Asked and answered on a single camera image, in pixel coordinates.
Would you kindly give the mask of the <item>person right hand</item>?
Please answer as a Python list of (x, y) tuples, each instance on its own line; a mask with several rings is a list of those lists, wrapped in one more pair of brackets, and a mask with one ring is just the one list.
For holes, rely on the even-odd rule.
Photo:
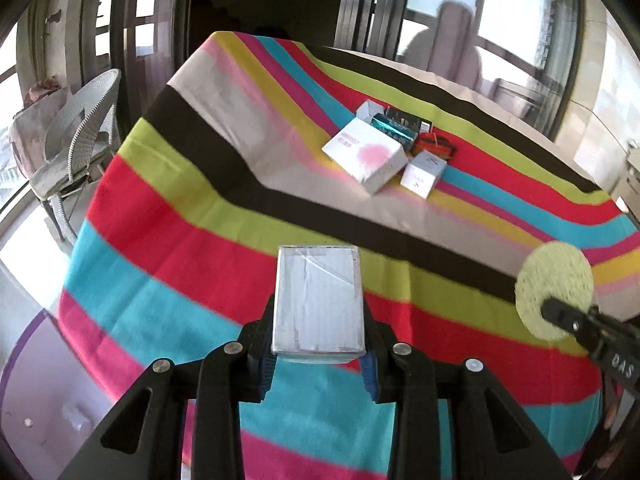
[(612, 467), (626, 442), (620, 430), (633, 405), (634, 398), (625, 392), (606, 409), (580, 456), (575, 470), (579, 478), (600, 479)]

